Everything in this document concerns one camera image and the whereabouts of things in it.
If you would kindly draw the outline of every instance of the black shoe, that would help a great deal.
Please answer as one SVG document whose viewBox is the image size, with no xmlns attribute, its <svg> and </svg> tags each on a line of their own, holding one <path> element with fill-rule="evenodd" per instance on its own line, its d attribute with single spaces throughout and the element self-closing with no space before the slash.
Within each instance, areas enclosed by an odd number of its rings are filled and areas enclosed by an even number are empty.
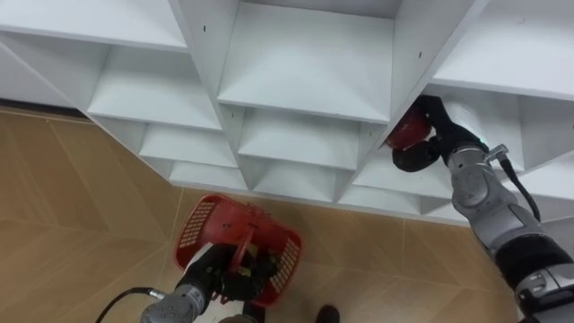
<svg viewBox="0 0 574 323">
<path fill-rule="evenodd" d="M 325 305 L 317 315 L 315 323 L 340 323 L 339 310 L 331 305 Z"/>
</svg>

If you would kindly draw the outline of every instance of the robotic arm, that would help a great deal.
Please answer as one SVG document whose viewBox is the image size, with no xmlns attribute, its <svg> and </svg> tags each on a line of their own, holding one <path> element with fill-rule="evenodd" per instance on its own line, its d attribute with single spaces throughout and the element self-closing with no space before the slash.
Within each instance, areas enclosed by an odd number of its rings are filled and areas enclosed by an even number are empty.
<svg viewBox="0 0 574 323">
<path fill-rule="evenodd" d="M 517 204 L 495 175 L 490 162 L 499 160 L 507 175 L 517 181 L 505 146 L 493 150 L 475 135 L 455 124 L 438 97 L 421 96 L 416 109 L 428 119 L 436 135 L 406 150 L 394 150 L 399 169 L 421 170 L 439 157 L 448 166 L 454 189 L 452 203 L 470 222 L 476 238 L 515 292 L 525 323 L 574 322 L 574 262 L 544 232 L 536 219 Z"/>
</svg>

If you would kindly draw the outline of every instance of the red basket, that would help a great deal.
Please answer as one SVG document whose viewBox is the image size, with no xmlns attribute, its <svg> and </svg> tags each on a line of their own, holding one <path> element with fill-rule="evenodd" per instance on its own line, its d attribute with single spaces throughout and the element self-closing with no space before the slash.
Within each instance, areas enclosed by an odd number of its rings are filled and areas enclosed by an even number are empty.
<svg viewBox="0 0 574 323">
<path fill-rule="evenodd" d="M 206 243 L 238 246 L 230 270 L 239 268 L 249 244 L 259 250 L 279 254 L 279 273 L 265 284 L 263 292 L 252 301 L 267 307 L 283 294 L 295 274 L 301 255 L 299 235 L 274 221 L 270 214 L 254 205 L 243 205 L 222 195 L 202 197 L 191 212 L 179 235 L 175 259 L 185 269 L 191 258 Z"/>
</svg>

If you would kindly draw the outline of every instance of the white shelf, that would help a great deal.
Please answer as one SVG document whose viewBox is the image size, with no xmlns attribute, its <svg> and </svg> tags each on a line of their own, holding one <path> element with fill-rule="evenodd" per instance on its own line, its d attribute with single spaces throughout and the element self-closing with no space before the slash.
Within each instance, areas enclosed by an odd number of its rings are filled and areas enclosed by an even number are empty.
<svg viewBox="0 0 574 323">
<path fill-rule="evenodd" d="M 450 202 L 424 215 L 428 218 L 439 218 L 460 223 L 468 223 L 468 220 L 466 220 L 466 218 L 460 214 Z"/>
<path fill-rule="evenodd" d="M 525 170 L 517 95 L 438 85 L 427 86 L 424 93 L 440 96 L 453 121 L 481 138 L 490 148 L 505 144 L 515 170 Z M 500 168 L 497 162 L 492 166 Z"/>
<path fill-rule="evenodd" d="M 0 30 L 185 51 L 167 0 L 4 0 Z"/>
<path fill-rule="evenodd" d="M 140 155 L 183 162 L 236 168 L 223 133 L 184 127 L 149 125 Z"/>
<path fill-rule="evenodd" d="M 399 170 L 393 164 L 392 152 L 383 146 L 365 166 L 353 185 L 384 188 L 419 196 L 451 198 L 450 174 L 442 160 L 413 173 Z"/>
<path fill-rule="evenodd" d="M 238 169 L 176 161 L 170 174 L 170 182 L 180 186 L 197 184 L 247 190 Z"/>
<path fill-rule="evenodd" d="M 574 2 L 489 4 L 433 82 L 574 100 Z"/>
<path fill-rule="evenodd" d="M 255 192 L 333 202 L 336 170 L 297 162 L 256 158 L 248 158 L 246 164 L 251 168 Z"/>
<path fill-rule="evenodd" d="M 218 100 L 387 123 L 393 25 L 242 3 Z"/>
<path fill-rule="evenodd" d="M 574 200 L 574 154 L 524 174 L 519 179 L 532 195 Z M 506 186 L 517 191 L 512 183 L 506 183 Z"/>
<path fill-rule="evenodd" d="M 352 185 L 345 192 L 340 205 L 352 205 L 382 212 L 421 215 L 449 203 L 447 199 L 429 198 L 398 193 L 380 188 Z"/>
<path fill-rule="evenodd" d="M 239 153 L 355 170 L 359 123 L 297 113 L 250 109 L 243 121 Z"/>
<path fill-rule="evenodd" d="M 88 112 L 103 117 L 222 129 L 191 57 L 111 49 Z"/>
</svg>

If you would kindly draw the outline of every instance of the basket handle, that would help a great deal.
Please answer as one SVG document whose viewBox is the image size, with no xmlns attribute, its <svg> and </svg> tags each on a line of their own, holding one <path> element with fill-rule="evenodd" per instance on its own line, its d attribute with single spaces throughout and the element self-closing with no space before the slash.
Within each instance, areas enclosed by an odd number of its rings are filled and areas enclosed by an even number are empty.
<svg viewBox="0 0 574 323">
<path fill-rule="evenodd" d="M 243 259 L 245 253 L 248 250 L 249 242 L 251 242 L 251 239 L 253 239 L 254 233 L 255 233 L 255 227 L 250 226 L 248 234 L 245 236 L 241 244 L 237 246 L 235 255 L 233 255 L 233 259 L 231 260 L 229 269 L 231 272 L 237 271 L 239 269 L 239 266 L 241 265 L 241 260 Z"/>
</svg>

